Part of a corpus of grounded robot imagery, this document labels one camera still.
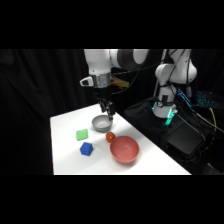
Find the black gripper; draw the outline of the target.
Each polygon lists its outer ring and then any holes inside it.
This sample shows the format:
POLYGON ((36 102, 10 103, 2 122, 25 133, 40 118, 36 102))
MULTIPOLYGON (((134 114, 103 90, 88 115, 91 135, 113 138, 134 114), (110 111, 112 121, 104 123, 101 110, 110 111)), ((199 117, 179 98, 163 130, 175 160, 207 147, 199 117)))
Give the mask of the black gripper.
POLYGON ((100 101, 100 107, 102 110, 102 113, 107 112, 108 118, 110 121, 113 120, 113 116, 115 115, 115 105, 112 102, 109 102, 106 106, 104 101, 110 101, 112 90, 110 86, 104 87, 104 88, 96 88, 95 89, 96 98, 98 101, 100 101))

